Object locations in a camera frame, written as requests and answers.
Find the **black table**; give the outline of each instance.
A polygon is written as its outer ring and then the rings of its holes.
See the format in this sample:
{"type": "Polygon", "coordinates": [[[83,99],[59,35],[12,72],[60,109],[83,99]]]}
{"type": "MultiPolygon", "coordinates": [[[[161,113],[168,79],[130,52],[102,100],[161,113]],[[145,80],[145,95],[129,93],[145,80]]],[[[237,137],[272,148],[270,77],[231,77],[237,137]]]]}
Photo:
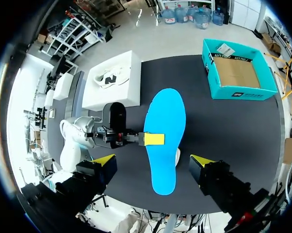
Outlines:
{"type": "MultiPolygon", "coordinates": [[[[201,55],[143,62],[141,106],[127,108],[127,128],[142,132],[153,97],[169,87],[181,94],[187,118],[179,146],[181,155],[175,191],[169,196],[160,196],[153,191],[146,149],[130,144],[115,150],[100,147],[89,150],[94,158],[113,153],[117,156],[118,171],[105,194],[129,205],[157,212],[202,214],[220,211],[210,196],[202,195],[190,175],[190,154],[215,161],[224,160],[239,179],[251,183],[253,192],[260,188],[269,190],[274,183],[284,143],[280,96],[266,101],[212,100],[201,55]]],[[[100,114],[90,112],[92,116],[100,114]]],[[[53,135],[55,133],[48,132],[48,141],[57,140],[51,138],[53,135]]],[[[62,143],[58,145],[61,148],[57,151],[61,151],[62,143]]],[[[59,162],[60,154],[57,154],[54,153],[53,158],[59,162]]]]}

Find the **insole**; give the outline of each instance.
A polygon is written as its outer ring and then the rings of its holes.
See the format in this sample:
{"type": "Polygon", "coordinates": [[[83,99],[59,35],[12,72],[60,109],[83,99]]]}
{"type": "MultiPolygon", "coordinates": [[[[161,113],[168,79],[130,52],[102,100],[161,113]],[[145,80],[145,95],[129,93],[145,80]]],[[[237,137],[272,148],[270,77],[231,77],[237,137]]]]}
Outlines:
{"type": "Polygon", "coordinates": [[[171,88],[158,92],[149,106],[144,132],[164,134],[164,145],[146,146],[152,187],[160,195],[169,195],[175,189],[175,156],[185,125],[185,107],[179,92],[171,88]]]}

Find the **blue water bottle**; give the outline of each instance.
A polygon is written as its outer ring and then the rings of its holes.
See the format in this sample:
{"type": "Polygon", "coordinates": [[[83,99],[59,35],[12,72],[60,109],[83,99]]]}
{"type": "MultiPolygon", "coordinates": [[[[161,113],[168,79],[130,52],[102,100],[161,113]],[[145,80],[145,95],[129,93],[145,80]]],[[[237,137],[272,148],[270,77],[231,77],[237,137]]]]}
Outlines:
{"type": "Polygon", "coordinates": [[[194,22],[194,14],[198,11],[199,11],[199,8],[194,5],[188,8],[187,17],[190,22],[194,22]]]}
{"type": "Polygon", "coordinates": [[[195,26],[199,29],[207,29],[209,25],[209,17],[201,8],[194,14],[195,26]]]}
{"type": "Polygon", "coordinates": [[[220,12],[219,7],[213,12],[213,23],[218,26],[222,26],[224,24],[224,14],[220,12]]]}
{"type": "Polygon", "coordinates": [[[188,16],[187,16],[187,11],[178,5],[178,8],[175,8],[175,17],[177,23],[187,23],[188,22],[188,16]]]}
{"type": "Polygon", "coordinates": [[[164,18],[164,22],[166,24],[175,24],[175,13],[174,11],[170,10],[167,6],[165,7],[165,10],[161,12],[162,17],[164,18]]]}
{"type": "Polygon", "coordinates": [[[201,9],[205,14],[208,15],[208,20],[209,22],[211,22],[211,9],[210,8],[207,8],[206,5],[203,5],[203,7],[200,7],[199,9],[201,9]]]}

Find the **floor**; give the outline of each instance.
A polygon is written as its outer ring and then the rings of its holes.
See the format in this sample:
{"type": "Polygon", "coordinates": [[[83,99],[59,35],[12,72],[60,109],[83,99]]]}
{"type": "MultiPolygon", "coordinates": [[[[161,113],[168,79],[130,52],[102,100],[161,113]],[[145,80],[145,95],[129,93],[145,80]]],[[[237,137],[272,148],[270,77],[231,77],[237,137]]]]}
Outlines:
{"type": "MultiPolygon", "coordinates": [[[[133,0],[126,3],[126,7],[127,11],[116,15],[110,20],[120,25],[113,32],[113,39],[108,43],[94,45],[84,53],[84,56],[76,59],[76,64],[79,65],[80,70],[85,72],[85,79],[90,68],[129,50],[134,51],[143,61],[170,56],[201,54],[202,40],[204,38],[233,41],[254,47],[261,52],[268,52],[262,41],[257,39],[251,31],[233,24],[217,26],[211,23],[207,30],[197,29],[190,22],[166,25],[156,20],[152,9],[147,7],[144,0],[133,0]]],[[[266,61],[273,70],[277,70],[272,58],[266,57],[266,61]]],[[[282,81],[279,79],[276,81],[279,88],[281,88],[282,81]]],[[[289,137],[291,116],[290,104],[287,99],[283,101],[283,107],[285,113],[285,137],[289,137]]],[[[281,174],[287,173],[287,170],[287,166],[283,166],[281,174]]],[[[97,203],[99,213],[89,211],[87,215],[97,228],[112,231],[118,222],[131,212],[131,207],[110,197],[107,197],[107,202],[110,207],[104,208],[103,202],[100,200],[97,203]]],[[[211,229],[207,219],[206,232],[224,232],[223,229],[229,219],[230,216],[228,214],[210,214],[211,229]]],[[[153,228],[156,223],[150,221],[149,224],[153,228]]],[[[177,231],[185,231],[187,228],[181,224],[177,231]]],[[[148,226],[146,233],[150,232],[151,227],[148,226]]]]}

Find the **teal shoe box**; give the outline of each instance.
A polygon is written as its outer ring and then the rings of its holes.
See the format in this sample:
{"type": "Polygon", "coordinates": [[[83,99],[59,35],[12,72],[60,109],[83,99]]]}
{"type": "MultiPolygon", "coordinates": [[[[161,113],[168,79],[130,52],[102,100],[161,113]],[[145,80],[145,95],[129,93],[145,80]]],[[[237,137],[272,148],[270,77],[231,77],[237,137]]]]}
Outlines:
{"type": "Polygon", "coordinates": [[[204,39],[202,60],[213,99],[266,100],[277,93],[270,68],[257,49],[204,39]]]}

